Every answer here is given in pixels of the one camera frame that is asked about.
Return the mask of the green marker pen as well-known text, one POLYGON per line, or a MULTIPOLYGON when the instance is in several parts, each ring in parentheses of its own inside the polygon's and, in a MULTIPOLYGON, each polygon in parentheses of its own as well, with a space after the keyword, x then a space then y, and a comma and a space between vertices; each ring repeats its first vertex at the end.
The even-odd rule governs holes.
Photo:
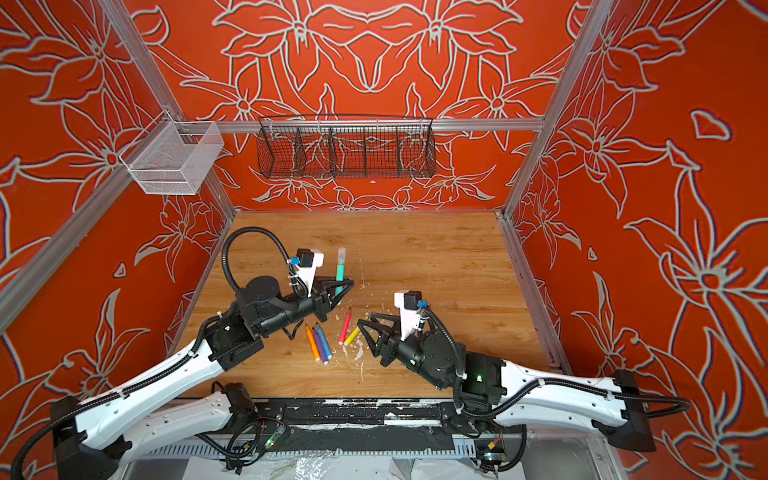
POLYGON ((345 264, 346 264, 346 248, 339 247, 337 252, 337 268, 336 268, 336 277, 335 277, 337 281, 342 281, 344 279, 345 264))

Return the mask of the pink marker pen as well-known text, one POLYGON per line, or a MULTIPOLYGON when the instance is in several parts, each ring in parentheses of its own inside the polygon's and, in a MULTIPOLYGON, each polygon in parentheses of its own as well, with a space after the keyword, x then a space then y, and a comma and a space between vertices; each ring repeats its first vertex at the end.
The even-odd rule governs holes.
POLYGON ((347 340, 347 336, 349 333, 349 326, 351 323, 351 317, 352 317, 352 307, 349 306, 346 310, 346 315, 345 315, 344 322, 342 324, 342 328, 339 335, 338 343, 340 345, 344 345, 347 340))

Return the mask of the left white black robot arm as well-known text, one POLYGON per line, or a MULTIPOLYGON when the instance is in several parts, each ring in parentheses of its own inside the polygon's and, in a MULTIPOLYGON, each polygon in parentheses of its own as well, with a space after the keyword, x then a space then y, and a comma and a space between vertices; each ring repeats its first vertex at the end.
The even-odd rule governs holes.
POLYGON ((61 479, 108 479, 143 454, 201 433, 240 426, 256 417, 241 383, 175 407, 170 401, 261 351, 265 338, 314 315, 326 321, 353 288, 345 278, 320 277, 308 295, 284 296, 271 276, 251 280, 229 310, 204 322, 194 341, 128 382, 51 411, 54 458, 61 479))

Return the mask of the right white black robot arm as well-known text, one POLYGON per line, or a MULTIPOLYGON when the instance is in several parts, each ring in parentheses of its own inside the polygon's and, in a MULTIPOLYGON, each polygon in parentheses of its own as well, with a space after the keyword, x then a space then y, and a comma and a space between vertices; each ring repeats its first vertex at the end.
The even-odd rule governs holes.
POLYGON ((500 427, 548 425, 600 434, 618 449, 652 452, 650 418, 635 375, 551 374, 472 352, 429 321, 428 329, 401 332, 397 316, 373 314, 358 322, 371 353, 383 366, 395 361, 438 390, 449 389, 448 417, 500 427))

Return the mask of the yellow marker pen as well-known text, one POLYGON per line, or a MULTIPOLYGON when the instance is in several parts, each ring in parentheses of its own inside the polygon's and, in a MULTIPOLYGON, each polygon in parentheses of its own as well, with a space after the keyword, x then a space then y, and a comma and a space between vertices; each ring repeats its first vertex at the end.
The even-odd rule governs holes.
POLYGON ((344 345, 350 345, 357 338, 357 336, 360 334, 360 331, 361 331, 361 329, 360 329, 359 326, 355 327, 354 330, 347 335, 347 337, 346 337, 346 339, 344 341, 344 345))

